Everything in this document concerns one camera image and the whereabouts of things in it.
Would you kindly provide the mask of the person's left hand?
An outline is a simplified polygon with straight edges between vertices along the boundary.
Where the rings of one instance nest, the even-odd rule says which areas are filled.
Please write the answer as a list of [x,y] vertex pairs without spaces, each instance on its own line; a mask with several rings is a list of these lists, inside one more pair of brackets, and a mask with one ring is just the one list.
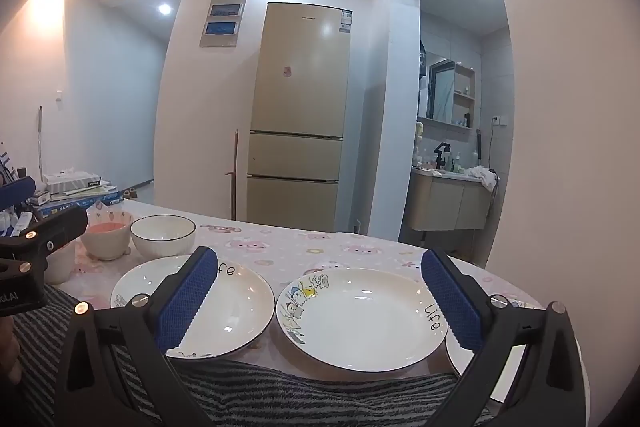
[[14,332],[13,317],[2,317],[0,325],[1,390],[15,391],[22,379],[21,347]]

